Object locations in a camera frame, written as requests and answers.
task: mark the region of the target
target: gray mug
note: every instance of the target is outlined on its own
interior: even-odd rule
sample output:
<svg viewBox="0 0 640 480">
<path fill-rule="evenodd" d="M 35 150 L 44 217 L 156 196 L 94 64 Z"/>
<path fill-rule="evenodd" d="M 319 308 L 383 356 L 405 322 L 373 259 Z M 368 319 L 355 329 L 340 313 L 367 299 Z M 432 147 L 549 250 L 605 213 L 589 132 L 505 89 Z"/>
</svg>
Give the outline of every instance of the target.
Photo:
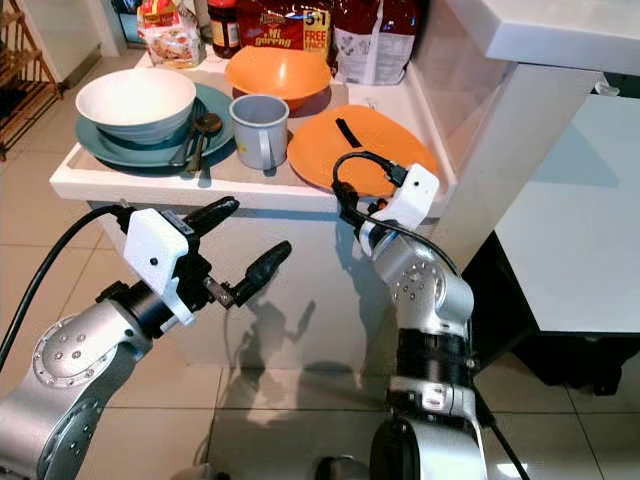
<svg viewBox="0 0 640 480">
<path fill-rule="evenodd" d="M 240 160 L 247 167 L 269 170 L 287 156 L 289 106 L 271 95 L 245 95 L 229 105 Z"/>
</svg>

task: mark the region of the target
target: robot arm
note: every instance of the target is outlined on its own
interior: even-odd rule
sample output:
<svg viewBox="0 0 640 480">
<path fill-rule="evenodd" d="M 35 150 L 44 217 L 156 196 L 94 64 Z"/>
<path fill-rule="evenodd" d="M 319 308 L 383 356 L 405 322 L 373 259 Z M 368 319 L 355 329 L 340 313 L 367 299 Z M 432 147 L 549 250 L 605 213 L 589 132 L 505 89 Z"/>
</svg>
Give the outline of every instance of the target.
<svg viewBox="0 0 640 480">
<path fill-rule="evenodd" d="M 153 339 L 189 324 L 207 303 L 240 306 L 266 285 L 289 242 L 261 256 L 234 287 L 209 276 L 211 265 L 198 254 L 200 237 L 238 206 L 226 197 L 184 220 L 169 211 L 131 213 L 124 256 L 142 280 L 111 285 L 94 306 L 40 338 L 22 383 L 0 401 L 0 478 L 74 479 L 103 408 Z"/>
<path fill-rule="evenodd" d="M 377 163 L 397 187 L 388 204 L 370 206 L 370 215 L 357 210 L 357 193 L 338 177 L 353 156 Z M 334 169 L 341 218 L 355 228 L 397 307 L 397 371 L 387 390 L 393 416 L 373 440 L 374 480 L 487 477 L 472 389 L 473 293 L 446 254 L 413 232 L 437 189 L 438 179 L 422 166 L 404 170 L 371 152 L 345 155 Z"/>
</svg>

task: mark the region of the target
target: mug handle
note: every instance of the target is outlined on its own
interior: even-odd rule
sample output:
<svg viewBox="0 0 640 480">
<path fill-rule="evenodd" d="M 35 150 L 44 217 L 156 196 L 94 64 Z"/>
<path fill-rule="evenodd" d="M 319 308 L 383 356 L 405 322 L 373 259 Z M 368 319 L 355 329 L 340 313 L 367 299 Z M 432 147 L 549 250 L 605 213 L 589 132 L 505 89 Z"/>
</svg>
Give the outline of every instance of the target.
<svg viewBox="0 0 640 480">
<path fill-rule="evenodd" d="M 269 142 L 269 134 L 266 130 L 258 132 L 258 140 L 260 142 L 260 157 L 262 158 L 262 169 L 269 170 L 271 165 L 271 144 Z"/>
</svg>

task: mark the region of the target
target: white bowl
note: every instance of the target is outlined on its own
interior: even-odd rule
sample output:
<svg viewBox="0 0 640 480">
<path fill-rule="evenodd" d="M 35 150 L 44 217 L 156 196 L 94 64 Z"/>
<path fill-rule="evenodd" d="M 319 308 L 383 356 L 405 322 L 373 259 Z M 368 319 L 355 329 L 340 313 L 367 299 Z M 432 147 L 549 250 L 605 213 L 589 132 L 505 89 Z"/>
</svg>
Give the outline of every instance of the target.
<svg viewBox="0 0 640 480">
<path fill-rule="evenodd" d="M 110 135 L 151 145 L 187 121 L 195 98 L 194 83 L 180 73 L 134 68 L 86 85 L 76 96 L 76 108 Z"/>
</svg>

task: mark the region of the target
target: wooden rack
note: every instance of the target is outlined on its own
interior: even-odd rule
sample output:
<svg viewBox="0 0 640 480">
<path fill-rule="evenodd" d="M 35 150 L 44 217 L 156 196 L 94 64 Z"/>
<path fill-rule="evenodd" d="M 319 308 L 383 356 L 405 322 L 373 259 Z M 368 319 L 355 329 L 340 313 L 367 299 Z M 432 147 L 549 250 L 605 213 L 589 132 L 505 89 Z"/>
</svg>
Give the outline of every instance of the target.
<svg viewBox="0 0 640 480">
<path fill-rule="evenodd" d="M 0 12 L 0 161 L 40 116 L 62 98 L 16 0 Z"/>
</svg>

